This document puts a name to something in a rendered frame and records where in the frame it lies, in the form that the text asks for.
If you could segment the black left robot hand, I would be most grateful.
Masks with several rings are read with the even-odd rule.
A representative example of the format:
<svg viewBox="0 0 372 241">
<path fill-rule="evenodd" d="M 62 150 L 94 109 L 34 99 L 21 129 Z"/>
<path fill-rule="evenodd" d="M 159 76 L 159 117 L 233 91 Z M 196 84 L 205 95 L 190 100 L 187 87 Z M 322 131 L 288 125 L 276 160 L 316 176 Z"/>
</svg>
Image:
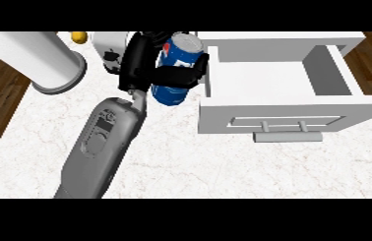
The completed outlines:
<svg viewBox="0 0 372 241">
<path fill-rule="evenodd" d="M 148 91 L 151 85 L 190 89 L 207 74 L 210 54 L 204 53 L 192 68 L 177 66 L 155 67 L 155 59 L 162 44 L 174 31 L 137 31 L 122 57 L 120 70 L 120 90 Z"/>
</svg>

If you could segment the blue soda can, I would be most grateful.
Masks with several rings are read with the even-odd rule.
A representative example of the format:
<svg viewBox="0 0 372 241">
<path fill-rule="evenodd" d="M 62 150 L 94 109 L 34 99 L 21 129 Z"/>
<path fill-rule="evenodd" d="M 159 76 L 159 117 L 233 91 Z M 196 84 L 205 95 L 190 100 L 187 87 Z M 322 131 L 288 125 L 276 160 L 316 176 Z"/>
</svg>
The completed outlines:
<svg viewBox="0 0 372 241">
<path fill-rule="evenodd" d="M 204 53 L 202 41 L 190 33 L 176 33 L 162 44 L 158 60 L 159 66 L 176 66 L 192 68 Z M 155 100 L 167 105 L 179 105 L 186 98 L 189 90 L 164 86 L 151 86 L 151 93 Z"/>
</svg>

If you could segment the white open drawer box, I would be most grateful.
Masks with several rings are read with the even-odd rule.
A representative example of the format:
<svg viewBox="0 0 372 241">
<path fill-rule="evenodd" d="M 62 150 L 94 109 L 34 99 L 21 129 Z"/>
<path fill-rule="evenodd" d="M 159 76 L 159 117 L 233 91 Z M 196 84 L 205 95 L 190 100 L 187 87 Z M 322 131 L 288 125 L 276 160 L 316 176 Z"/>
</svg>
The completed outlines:
<svg viewBox="0 0 372 241">
<path fill-rule="evenodd" d="M 208 51 L 210 97 L 363 95 L 335 45 L 316 45 L 303 59 L 283 62 L 223 62 L 218 47 Z"/>
</svg>

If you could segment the white drawer front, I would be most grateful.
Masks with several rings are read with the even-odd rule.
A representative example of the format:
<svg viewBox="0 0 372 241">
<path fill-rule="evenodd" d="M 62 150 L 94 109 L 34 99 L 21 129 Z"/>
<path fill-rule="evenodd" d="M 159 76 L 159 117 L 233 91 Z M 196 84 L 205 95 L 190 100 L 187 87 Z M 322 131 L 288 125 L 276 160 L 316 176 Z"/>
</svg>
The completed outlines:
<svg viewBox="0 0 372 241">
<path fill-rule="evenodd" d="M 370 118 L 372 96 L 365 95 L 204 97 L 198 133 L 261 132 L 263 121 L 272 132 L 300 132 L 300 121 L 310 131 L 338 132 Z"/>
</svg>

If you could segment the white appliance with black marks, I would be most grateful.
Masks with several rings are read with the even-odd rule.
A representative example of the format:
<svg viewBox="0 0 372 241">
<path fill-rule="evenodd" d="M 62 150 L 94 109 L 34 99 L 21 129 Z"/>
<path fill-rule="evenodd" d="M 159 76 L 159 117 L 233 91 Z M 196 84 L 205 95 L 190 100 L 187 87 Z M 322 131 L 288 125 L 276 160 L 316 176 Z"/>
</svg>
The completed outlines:
<svg viewBox="0 0 372 241">
<path fill-rule="evenodd" d="M 111 74 L 118 75 L 122 56 L 127 49 L 127 31 L 94 31 L 91 42 L 103 61 L 103 67 Z"/>
</svg>

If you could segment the small yellow object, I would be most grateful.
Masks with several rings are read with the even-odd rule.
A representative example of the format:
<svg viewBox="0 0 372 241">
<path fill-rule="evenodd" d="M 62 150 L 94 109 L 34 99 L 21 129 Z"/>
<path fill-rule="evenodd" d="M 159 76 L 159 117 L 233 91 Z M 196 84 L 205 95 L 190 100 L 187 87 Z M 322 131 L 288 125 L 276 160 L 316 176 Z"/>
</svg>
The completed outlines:
<svg viewBox="0 0 372 241">
<path fill-rule="evenodd" d="M 71 33 L 71 39 L 77 44 L 83 44 L 87 41 L 87 32 L 86 31 L 74 31 Z"/>
</svg>

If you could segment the white cylinder with grey rim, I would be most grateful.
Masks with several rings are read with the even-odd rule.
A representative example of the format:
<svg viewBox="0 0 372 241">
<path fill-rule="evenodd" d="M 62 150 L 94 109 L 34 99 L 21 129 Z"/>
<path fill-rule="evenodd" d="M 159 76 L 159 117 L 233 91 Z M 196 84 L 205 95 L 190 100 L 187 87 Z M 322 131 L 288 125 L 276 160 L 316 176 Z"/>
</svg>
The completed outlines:
<svg viewBox="0 0 372 241">
<path fill-rule="evenodd" d="M 44 94 L 69 91 L 86 75 L 86 59 L 53 31 L 0 31 L 0 59 Z"/>
</svg>

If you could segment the white cabinet body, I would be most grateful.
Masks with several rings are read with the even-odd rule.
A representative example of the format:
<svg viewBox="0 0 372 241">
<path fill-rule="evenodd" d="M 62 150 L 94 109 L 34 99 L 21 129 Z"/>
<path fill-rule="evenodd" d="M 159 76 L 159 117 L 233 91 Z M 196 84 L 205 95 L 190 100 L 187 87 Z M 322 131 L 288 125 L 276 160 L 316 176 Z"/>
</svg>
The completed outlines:
<svg viewBox="0 0 372 241">
<path fill-rule="evenodd" d="M 303 61 L 317 45 L 334 45 L 341 55 L 365 39 L 362 31 L 198 31 L 207 49 L 218 48 L 221 62 Z"/>
</svg>

